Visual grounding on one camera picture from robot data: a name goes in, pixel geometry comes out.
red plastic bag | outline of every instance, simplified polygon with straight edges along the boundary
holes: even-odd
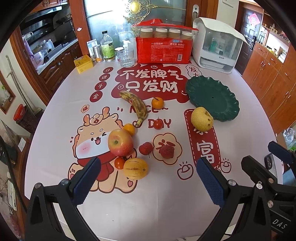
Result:
[[[192,40],[174,38],[141,38],[139,31],[142,27],[149,27],[155,30],[160,28],[177,28],[182,31],[189,31],[196,34],[198,29],[175,24],[162,23],[160,19],[153,19],[136,23],[131,26],[137,33],[137,55],[138,63],[149,64],[188,64],[192,50]]]

red scarf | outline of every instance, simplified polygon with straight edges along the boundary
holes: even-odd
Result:
[[[92,157],[77,159],[79,165],[84,167]],[[114,167],[110,164],[112,160],[116,158],[110,151],[98,155],[97,158],[101,160],[101,171],[96,178],[98,182],[103,182],[108,179],[109,175],[114,172]]]

striped melon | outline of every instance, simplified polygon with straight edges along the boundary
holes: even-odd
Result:
[[[123,173],[131,180],[139,180],[148,173],[148,164],[140,158],[130,158],[123,166]]]

yellow box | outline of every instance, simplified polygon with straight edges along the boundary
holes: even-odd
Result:
[[[82,57],[74,60],[74,64],[78,73],[80,74],[94,66],[91,58],[88,55],[83,55]]]

bottle label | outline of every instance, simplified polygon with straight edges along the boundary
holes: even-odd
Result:
[[[115,56],[113,43],[105,44],[105,45],[102,45],[101,47],[102,47],[104,58],[112,58]]]

